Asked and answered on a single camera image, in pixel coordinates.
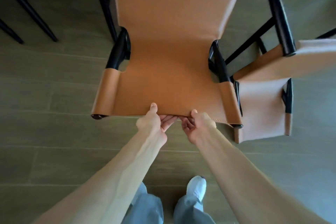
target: pant leg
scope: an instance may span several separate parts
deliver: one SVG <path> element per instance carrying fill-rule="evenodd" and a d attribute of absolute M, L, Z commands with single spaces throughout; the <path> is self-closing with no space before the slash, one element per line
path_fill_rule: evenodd
<path fill-rule="evenodd" d="M 151 194 L 141 194 L 122 224 L 163 224 L 161 200 Z"/>
<path fill-rule="evenodd" d="M 215 224 L 196 196 L 183 196 L 174 210 L 174 224 Z"/>

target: person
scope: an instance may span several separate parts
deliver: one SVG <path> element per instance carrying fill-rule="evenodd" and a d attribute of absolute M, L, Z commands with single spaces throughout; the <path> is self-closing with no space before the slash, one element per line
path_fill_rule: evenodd
<path fill-rule="evenodd" d="M 137 120 L 138 132 L 120 152 L 86 183 L 41 215 L 36 224 L 162 224 L 160 199 L 147 194 L 142 183 L 160 148 L 167 128 L 177 119 L 157 115 L 152 103 Z M 241 151 L 216 129 L 206 113 L 179 117 L 188 140 L 197 146 L 240 224 L 327 223 L 277 188 Z M 175 224 L 215 223 L 203 212 L 206 181 L 192 178 L 174 210 Z M 125 216 L 129 205 L 130 213 Z"/>

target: shoe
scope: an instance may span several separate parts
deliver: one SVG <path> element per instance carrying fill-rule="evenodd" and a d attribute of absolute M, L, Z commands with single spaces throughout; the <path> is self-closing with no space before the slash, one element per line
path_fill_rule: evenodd
<path fill-rule="evenodd" d="M 193 177 L 187 185 L 187 196 L 194 195 L 199 199 L 200 202 L 202 202 L 206 189 L 206 180 L 203 177 L 197 175 Z"/>
<path fill-rule="evenodd" d="M 143 182 L 140 184 L 138 190 L 136 191 L 134 198 L 131 202 L 131 205 L 135 204 L 135 202 L 137 201 L 138 197 L 140 197 L 141 194 L 147 194 L 147 188 Z"/>

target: hand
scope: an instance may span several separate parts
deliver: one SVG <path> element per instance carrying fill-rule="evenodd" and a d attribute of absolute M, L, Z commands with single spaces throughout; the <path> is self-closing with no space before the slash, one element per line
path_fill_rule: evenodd
<path fill-rule="evenodd" d="M 192 144 L 201 137 L 208 137 L 210 128 L 216 128 L 216 123 L 205 112 L 199 114 L 196 110 L 192 110 L 191 118 L 184 116 L 179 118 L 182 121 L 182 129 Z"/>
<path fill-rule="evenodd" d="M 156 103 L 150 105 L 147 114 L 139 118 L 136 126 L 139 131 L 145 131 L 150 135 L 155 135 L 167 141 L 166 130 L 176 121 L 177 116 L 157 115 L 158 106 Z"/>

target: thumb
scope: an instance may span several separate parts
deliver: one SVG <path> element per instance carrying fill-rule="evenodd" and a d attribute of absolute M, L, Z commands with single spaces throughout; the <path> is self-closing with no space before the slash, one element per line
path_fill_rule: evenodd
<path fill-rule="evenodd" d="M 152 104 L 150 105 L 149 112 L 157 113 L 157 111 L 158 111 L 158 106 L 157 106 L 157 104 L 156 104 L 156 103 L 152 103 Z"/>
<path fill-rule="evenodd" d="M 197 115 L 197 110 L 196 109 L 192 110 L 191 111 L 191 117 L 193 117 L 195 119 L 196 115 Z"/>

